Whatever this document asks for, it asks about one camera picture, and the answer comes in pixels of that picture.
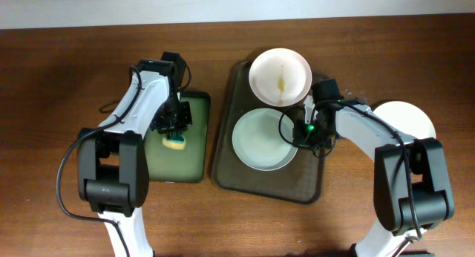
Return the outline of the green yellow sponge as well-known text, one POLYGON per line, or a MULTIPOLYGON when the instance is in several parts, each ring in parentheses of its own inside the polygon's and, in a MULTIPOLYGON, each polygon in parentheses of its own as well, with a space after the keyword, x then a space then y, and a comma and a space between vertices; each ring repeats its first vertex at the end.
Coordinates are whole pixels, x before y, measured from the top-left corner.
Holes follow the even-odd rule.
POLYGON ((162 144, 168 149, 184 150, 186 147, 186 139, 183 134, 175 131, 168 133, 162 139, 162 144))

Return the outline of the white plate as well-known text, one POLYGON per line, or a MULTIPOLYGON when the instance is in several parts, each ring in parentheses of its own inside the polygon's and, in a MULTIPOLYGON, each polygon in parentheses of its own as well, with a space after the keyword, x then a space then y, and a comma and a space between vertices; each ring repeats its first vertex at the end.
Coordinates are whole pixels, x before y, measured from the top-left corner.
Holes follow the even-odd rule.
POLYGON ((399 131, 417 139, 436 138, 435 126, 429 116, 411 103, 385 102, 378 105, 373 113, 399 131))

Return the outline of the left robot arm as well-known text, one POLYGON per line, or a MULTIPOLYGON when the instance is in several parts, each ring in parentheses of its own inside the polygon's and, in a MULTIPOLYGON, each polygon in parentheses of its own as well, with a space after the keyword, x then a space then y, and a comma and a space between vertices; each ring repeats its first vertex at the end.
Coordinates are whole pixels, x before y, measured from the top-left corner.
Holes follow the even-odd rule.
POLYGON ((187 68, 179 53, 140 60, 111 115, 79 134, 79 196, 104 222, 116 256, 154 255, 142 217, 149 187, 145 135, 152 130, 184 140, 192 124, 190 105, 180 99, 187 68))

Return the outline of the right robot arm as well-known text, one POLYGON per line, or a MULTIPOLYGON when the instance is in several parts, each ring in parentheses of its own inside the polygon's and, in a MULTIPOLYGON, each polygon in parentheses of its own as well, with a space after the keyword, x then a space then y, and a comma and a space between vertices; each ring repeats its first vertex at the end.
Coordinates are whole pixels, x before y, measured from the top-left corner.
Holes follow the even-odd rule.
POLYGON ((305 118, 295 124, 293 146, 324 159, 344 138, 374 163, 377 219, 352 245, 352 256, 399 256, 424 232, 453 217, 451 182, 437 139, 419 139, 398 130, 365 102, 344 98, 334 79, 313 84, 302 109, 305 118))

